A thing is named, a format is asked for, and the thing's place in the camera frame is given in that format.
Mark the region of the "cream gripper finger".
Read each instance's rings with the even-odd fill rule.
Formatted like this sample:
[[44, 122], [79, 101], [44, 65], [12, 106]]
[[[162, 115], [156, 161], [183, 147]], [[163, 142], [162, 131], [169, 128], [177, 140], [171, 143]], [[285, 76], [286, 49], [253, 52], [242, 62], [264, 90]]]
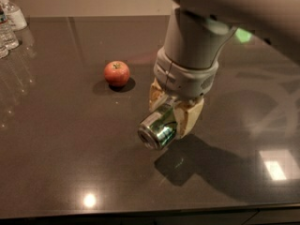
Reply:
[[204, 98], [199, 97], [189, 101], [177, 101], [174, 105], [174, 117], [177, 123], [175, 139], [180, 140], [195, 127], [203, 110]]
[[150, 85], [149, 92], [149, 111], [153, 112], [159, 106], [161, 106], [164, 102], [167, 101], [168, 95], [163, 91], [163, 89], [158, 84], [158, 80], [154, 79], [154, 81]]

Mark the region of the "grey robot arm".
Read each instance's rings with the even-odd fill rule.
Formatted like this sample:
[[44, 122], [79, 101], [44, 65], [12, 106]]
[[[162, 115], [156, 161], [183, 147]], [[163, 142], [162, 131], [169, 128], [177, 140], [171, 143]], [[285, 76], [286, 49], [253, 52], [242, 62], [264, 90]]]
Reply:
[[166, 38], [154, 66], [150, 109], [164, 98], [175, 99], [178, 139], [195, 126], [221, 50], [237, 29], [252, 32], [294, 63], [300, 61], [300, 0], [172, 1]]

